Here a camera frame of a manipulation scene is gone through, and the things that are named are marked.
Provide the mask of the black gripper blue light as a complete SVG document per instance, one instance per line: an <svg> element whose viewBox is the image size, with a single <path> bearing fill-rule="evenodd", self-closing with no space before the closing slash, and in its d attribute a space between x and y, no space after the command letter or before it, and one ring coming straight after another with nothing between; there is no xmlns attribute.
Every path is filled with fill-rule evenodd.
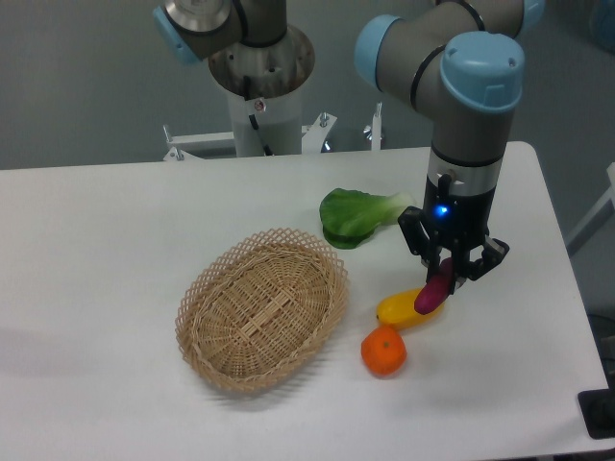
<svg viewBox="0 0 615 461"><path fill-rule="evenodd" d="M494 189L475 196L456 196L450 190L440 199L437 186L427 179L423 210L408 206L398 217L409 251L427 268L426 282L439 272L439 247L451 250L450 295L466 280L476 281L503 262L509 245L487 235L493 199ZM470 250L478 246L480 258L472 261Z"/></svg>

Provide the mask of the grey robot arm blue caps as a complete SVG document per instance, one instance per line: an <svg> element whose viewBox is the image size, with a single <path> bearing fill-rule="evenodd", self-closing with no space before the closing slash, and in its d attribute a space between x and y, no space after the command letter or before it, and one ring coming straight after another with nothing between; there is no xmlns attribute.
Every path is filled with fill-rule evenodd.
<svg viewBox="0 0 615 461"><path fill-rule="evenodd" d="M450 252L451 288L508 253L488 218L522 96L517 38L543 10L540 1L439 1L413 21L378 16L357 38L357 74L433 124L424 203L403 211L399 224L430 277L441 270L441 251ZM301 150L301 89L315 57L288 23L285 2L167 1L153 16L177 58L206 61L229 95L239 156Z"/></svg>

